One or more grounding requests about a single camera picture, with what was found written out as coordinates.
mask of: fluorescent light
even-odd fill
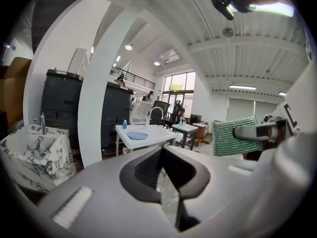
[[[248,89],[248,90],[256,90],[257,88],[254,86],[243,86],[243,85],[230,85],[230,88],[237,88],[237,89]]]
[[[129,45],[125,45],[125,49],[126,50],[132,50],[132,44],[131,45],[130,44]]]
[[[290,5],[277,2],[273,4],[264,4],[264,5],[255,5],[254,11],[265,11],[265,12],[272,12],[278,13],[284,16],[293,17],[294,16],[294,8]],[[237,12],[237,9],[234,8],[232,5],[228,6],[228,9],[231,12]]]

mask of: chrome faucet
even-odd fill
[[[164,119],[164,111],[163,111],[163,109],[161,109],[160,107],[154,107],[154,108],[151,109],[150,114],[149,114],[149,116],[147,117],[147,123],[146,123],[146,125],[149,125],[149,124],[150,124],[151,114],[152,114],[152,111],[153,111],[154,109],[160,109],[160,110],[162,111],[162,118],[161,118],[161,119],[162,119],[162,120]]]
[[[46,135],[46,125],[45,125],[45,115],[44,113],[39,112],[41,115],[38,118],[35,118],[34,121],[37,121],[38,119],[41,120],[41,129],[42,129],[42,135]]]

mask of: blue bottle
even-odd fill
[[[127,120],[124,120],[124,121],[123,121],[123,129],[126,129],[126,128],[127,128],[127,125],[128,125]]]

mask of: green mesh cloth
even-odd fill
[[[232,134],[236,127],[257,124],[255,116],[235,121],[214,122],[212,126],[213,154],[224,156],[262,151],[262,142],[238,139]]]

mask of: white sink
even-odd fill
[[[66,129],[30,124],[0,142],[1,157],[14,182],[49,192],[76,174]]]

